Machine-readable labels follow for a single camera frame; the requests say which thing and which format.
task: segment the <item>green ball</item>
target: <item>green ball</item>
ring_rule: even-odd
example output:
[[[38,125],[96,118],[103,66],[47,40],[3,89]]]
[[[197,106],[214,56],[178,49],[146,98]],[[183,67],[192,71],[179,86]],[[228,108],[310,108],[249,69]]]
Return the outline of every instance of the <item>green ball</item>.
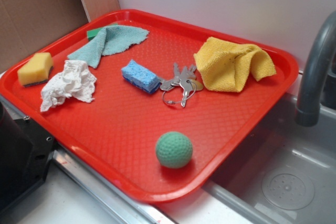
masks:
[[[178,169],[191,160],[193,145],[187,136],[171,131],[159,138],[155,152],[161,165]]]

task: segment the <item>plastic tray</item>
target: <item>plastic tray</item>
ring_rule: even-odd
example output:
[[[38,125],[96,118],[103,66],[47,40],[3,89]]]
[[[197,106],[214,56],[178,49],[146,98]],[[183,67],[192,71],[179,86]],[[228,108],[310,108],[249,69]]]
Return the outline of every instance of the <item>plastic tray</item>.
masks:
[[[138,10],[106,14],[42,49],[50,52],[55,67],[51,77],[61,72],[67,55],[87,41],[86,31],[113,22],[150,31],[148,39],[129,50],[102,57],[92,103],[75,98],[48,112],[39,111],[43,84],[24,88],[17,70],[27,59],[10,68],[0,79],[0,93],[31,116],[65,148],[94,168],[127,195],[150,203],[171,201],[199,188],[235,149],[261,118],[280,99],[298,75],[298,66],[288,53],[212,30]],[[195,93],[187,101],[169,106],[162,91],[149,95],[124,80],[121,68],[131,59],[157,75],[173,77],[173,63],[182,68],[194,62],[208,37],[236,43],[254,43],[272,57],[277,74],[256,82],[249,77],[241,93]],[[196,71],[197,80],[202,81]],[[182,98],[175,88],[166,99]],[[169,131],[188,136],[194,147],[191,162],[181,169],[162,167],[155,155],[159,137]]]

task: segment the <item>yellow cloth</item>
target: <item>yellow cloth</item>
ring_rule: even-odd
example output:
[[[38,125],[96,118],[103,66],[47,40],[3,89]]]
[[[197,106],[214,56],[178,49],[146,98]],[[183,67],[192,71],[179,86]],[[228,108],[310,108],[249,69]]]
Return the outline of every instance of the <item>yellow cloth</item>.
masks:
[[[194,58],[204,86],[212,91],[241,92],[250,72],[256,81],[276,74],[270,56],[253,44],[210,37]]]

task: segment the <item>sink basin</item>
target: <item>sink basin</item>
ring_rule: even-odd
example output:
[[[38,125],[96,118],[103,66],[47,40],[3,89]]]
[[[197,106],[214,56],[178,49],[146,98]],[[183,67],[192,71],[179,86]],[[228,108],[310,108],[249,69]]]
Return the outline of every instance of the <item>sink basin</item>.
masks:
[[[322,107],[319,123],[302,127],[295,103],[284,95],[211,180],[262,223],[336,223],[336,113]]]

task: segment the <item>faucet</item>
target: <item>faucet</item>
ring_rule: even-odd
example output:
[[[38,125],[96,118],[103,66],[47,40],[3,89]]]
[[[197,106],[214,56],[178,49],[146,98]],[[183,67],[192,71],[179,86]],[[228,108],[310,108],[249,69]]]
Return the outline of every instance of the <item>faucet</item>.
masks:
[[[304,69],[295,121],[314,126],[319,120],[320,104],[336,109],[336,11],[329,15],[317,34]]]

